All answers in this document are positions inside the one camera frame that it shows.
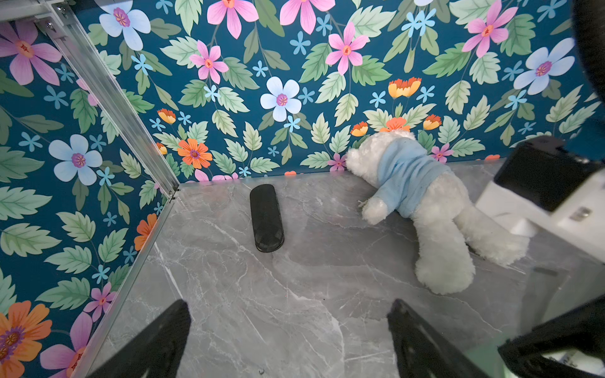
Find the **white teddy bear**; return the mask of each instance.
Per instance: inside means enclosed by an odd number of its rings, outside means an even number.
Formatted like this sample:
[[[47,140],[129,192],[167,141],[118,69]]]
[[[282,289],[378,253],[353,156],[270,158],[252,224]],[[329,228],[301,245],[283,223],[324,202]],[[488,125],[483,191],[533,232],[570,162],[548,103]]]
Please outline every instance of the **white teddy bear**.
[[[508,265],[525,256],[529,238],[513,235],[477,210],[450,169],[427,156],[414,134],[377,132],[347,154],[347,168],[378,191],[362,217],[377,224],[397,210],[414,221],[420,244],[416,276],[432,292],[461,292],[475,267],[468,243],[481,257]]]

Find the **small blue flower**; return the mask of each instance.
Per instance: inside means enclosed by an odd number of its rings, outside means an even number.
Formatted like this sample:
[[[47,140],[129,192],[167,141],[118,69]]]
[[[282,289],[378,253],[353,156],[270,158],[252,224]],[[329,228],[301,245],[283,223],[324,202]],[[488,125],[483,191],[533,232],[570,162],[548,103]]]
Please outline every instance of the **small blue flower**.
[[[269,147],[269,155],[275,157],[276,155],[279,155],[279,151],[277,151],[277,147]]]
[[[123,250],[122,254],[124,256],[126,256],[126,260],[124,261],[124,264],[127,264],[128,261],[134,262],[134,257],[137,255],[137,251],[134,250],[134,246],[130,246],[130,251]]]
[[[53,102],[54,101],[54,108],[55,109],[59,109],[61,107],[61,104],[67,106],[69,105],[67,103],[67,101],[65,101],[63,99],[63,97],[66,96],[65,92],[61,91],[59,93],[55,93],[54,89],[52,86],[47,85],[46,86],[46,90],[50,93],[49,95],[44,96],[44,101],[48,101],[48,102]]]
[[[311,41],[303,41],[303,33],[301,31],[298,32],[298,41],[296,39],[290,40],[290,45],[296,46],[294,49],[294,55],[298,54],[299,51],[302,51],[302,55],[307,54],[307,50],[305,50],[305,46],[311,45]]]
[[[429,89],[427,89],[425,86],[423,86],[422,88],[420,88],[420,92],[422,92],[422,94],[418,95],[416,100],[422,99],[422,103],[427,102],[429,97],[435,96],[434,93],[431,93],[431,92],[433,92],[433,89],[435,89],[434,85],[431,85],[431,88],[429,88]]]
[[[376,92],[372,93],[372,96],[374,97],[374,99],[373,99],[373,100],[370,100],[370,103],[373,103],[373,104],[374,104],[374,107],[375,107],[376,109],[378,109],[378,107],[380,106],[380,104],[382,104],[382,103],[386,103],[386,102],[387,102],[385,99],[383,99],[383,97],[384,97],[384,95],[385,95],[386,93],[387,93],[386,91],[382,91],[382,92],[380,93],[380,95],[379,95],[378,93],[376,93]]]
[[[94,143],[90,146],[90,149],[98,149],[99,152],[103,152],[103,146],[106,146],[107,143],[101,141],[103,139],[103,135],[99,134],[98,137],[93,137],[90,135],[88,138],[92,140]]]
[[[263,67],[263,63],[259,60],[257,66],[252,67],[252,69],[257,72],[257,77],[261,75],[263,75],[263,77],[266,77],[267,75],[265,74],[265,71],[268,71],[269,67]]]
[[[39,135],[36,134],[32,138],[30,138],[30,136],[24,131],[21,133],[21,136],[25,140],[22,140],[21,142],[19,142],[19,146],[22,146],[22,147],[29,146],[30,152],[34,152],[36,147],[42,147],[42,145],[40,143],[36,142],[36,140],[40,139]]]
[[[97,279],[97,285],[101,283],[102,279],[108,279],[109,276],[107,275],[107,273],[109,272],[110,268],[107,267],[105,269],[103,269],[103,265],[99,265],[99,267],[97,268],[97,270],[99,271],[98,273],[93,274],[93,279]]]
[[[250,171],[248,171],[248,167],[241,168],[240,167],[240,175],[244,175],[244,177],[248,177],[250,175]]]
[[[58,74],[61,74],[61,81],[69,81],[69,83],[73,84],[73,79],[74,77],[76,77],[76,74],[74,74],[73,72],[69,72],[67,71],[67,66],[64,63],[61,63],[61,69],[55,68],[55,71],[57,71]]]
[[[528,131],[532,131],[534,129],[534,125],[535,122],[529,123],[529,122],[525,122],[525,126],[520,128],[518,130],[518,132],[520,132],[521,134],[525,135],[526,132]]]
[[[99,185],[103,186],[103,184],[107,183],[107,186],[111,186],[111,178],[114,178],[116,175],[114,175],[113,173],[110,174],[110,168],[109,167],[105,167],[105,171],[101,171],[100,169],[97,169],[97,175],[99,175],[99,177],[101,177],[101,181],[99,181]]]
[[[292,116],[288,116],[288,123],[284,124],[284,129],[285,128],[290,128],[290,132],[294,131],[294,129],[300,129],[301,125],[298,124],[298,122],[301,121],[300,118],[297,119],[293,119]]]
[[[148,75],[147,70],[152,70],[153,71],[153,67],[148,65],[147,63],[145,63],[145,61],[147,60],[147,58],[145,57],[144,54],[140,54],[139,57],[141,58],[141,60],[138,60],[134,55],[130,55],[130,59],[134,60],[135,62],[137,62],[137,64],[134,65],[134,69],[139,71],[142,70],[143,74],[145,76]]]
[[[315,91],[311,91],[311,92],[307,93],[307,87],[305,86],[302,89],[302,94],[298,96],[298,99],[302,100],[303,105],[307,105],[307,101],[313,102],[313,98],[311,96],[314,94],[315,94]]]
[[[519,68],[522,63],[523,62],[520,60],[517,62],[517,64],[515,64],[515,67],[513,67],[513,68],[506,67],[504,69],[504,72],[506,72],[506,75],[502,76],[502,81],[506,80],[507,78],[509,78],[510,81],[514,81],[515,75],[519,75],[519,74],[522,74],[523,72],[525,72],[524,69]]]
[[[510,102],[508,104],[506,104],[505,108],[510,108],[512,106],[512,110],[515,110],[515,109],[517,109],[517,107],[519,106],[520,103],[526,103],[528,100],[522,98],[523,96],[525,96],[526,93],[527,93],[526,90],[522,90],[516,96],[513,96],[513,95],[508,96],[508,100]]]
[[[315,31],[317,31],[318,33],[321,31],[325,37],[325,33],[327,31],[332,31],[332,25],[330,25],[329,22],[330,15],[326,15],[324,19],[321,19],[321,17],[317,17],[317,23],[319,24],[319,26],[317,27],[317,29],[315,29]]]

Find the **marble surface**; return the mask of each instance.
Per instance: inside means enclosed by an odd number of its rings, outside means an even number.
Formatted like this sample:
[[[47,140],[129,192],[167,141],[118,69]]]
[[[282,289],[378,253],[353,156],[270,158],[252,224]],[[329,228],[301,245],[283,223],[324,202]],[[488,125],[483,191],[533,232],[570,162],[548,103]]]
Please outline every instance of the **marble surface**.
[[[451,167],[476,200],[499,164]],[[252,234],[249,192],[263,183],[275,186],[286,236],[273,253]],[[434,295],[414,276],[411,221],[361,220],[358,201],[373,192],[348,172],[182,184],[93,366],[183,298],[192,325],[179,377],[397,377],[385,317],[394,299],[465,350],[517,331],[534,267],[596,264],[539,233],[513,266],[473,256],[471,287]]]

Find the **flower center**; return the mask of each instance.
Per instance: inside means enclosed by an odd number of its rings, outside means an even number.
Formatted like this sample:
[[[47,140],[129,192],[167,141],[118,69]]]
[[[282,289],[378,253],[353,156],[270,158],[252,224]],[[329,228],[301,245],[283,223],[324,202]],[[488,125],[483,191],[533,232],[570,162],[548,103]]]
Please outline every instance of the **flower center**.
[[[277,105],[279,106],[285,106],[288,103],[288,96],[286,96],[285,94],[280,94],[279,96],[277,96]]]
[[[127,28],[130,26],[130,18],[126,12],[124,12],[121,8],[114,9],[114,17],[116,21],[120,23],[123,27]]]
[[[73,154],[71,156],[71,162],[74,163],[76,168],[82,168],[86,165],[86,158],[82,154]]]
[[[551,68],[552,68],[552,63],[551,62],[544,62],[535,71],[535,75],[536,76],[544,76],[544,75],[546,75],[548,73],[548,71],[551,70]]]

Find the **wall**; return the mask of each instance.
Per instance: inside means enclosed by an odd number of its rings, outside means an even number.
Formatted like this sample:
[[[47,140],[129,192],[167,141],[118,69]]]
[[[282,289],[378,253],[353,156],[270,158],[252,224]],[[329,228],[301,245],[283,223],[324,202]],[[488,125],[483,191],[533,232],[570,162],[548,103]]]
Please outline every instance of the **wall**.
[[[49,38],[14,28],[0,24],[0,376],[64,377],[163,199]]]

